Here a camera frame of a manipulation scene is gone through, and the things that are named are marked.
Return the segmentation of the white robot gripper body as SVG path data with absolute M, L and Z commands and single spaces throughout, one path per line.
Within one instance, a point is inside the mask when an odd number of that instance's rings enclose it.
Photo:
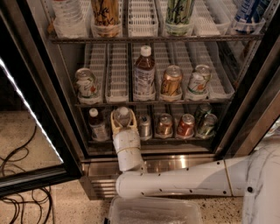
M 133 129 L 122 130 L 113 137 L 121 172 L 137 170 L 143 163 L 140 136 Z

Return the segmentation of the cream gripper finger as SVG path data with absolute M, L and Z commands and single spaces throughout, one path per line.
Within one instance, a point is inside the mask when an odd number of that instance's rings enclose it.
M 110 122 L 111 122 L 111 129 L 114 135 L 120 132 L 121 128 L 123 127 L 116 119 L 115 119 L 115 111 L 113 110 L 110 114 Z
M 129 111 L 129 115 L 130 115 L 130 122 L 128 127 L 131 128 L 132 130 L 137 130 L 137 119 L 132 109 Z

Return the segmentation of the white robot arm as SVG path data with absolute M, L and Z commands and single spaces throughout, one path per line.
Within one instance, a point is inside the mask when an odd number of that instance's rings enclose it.
M 148 173 L 134 112 L 128 108 L 125 121 L 117 115 L 112 111 L 110 122 L 122 172 L 115 184 L 120 197 L 134 199 L 157 193 L 242 196 L 242 224 L 280 224 L 280 149 L 276 144 L 246 157 Z

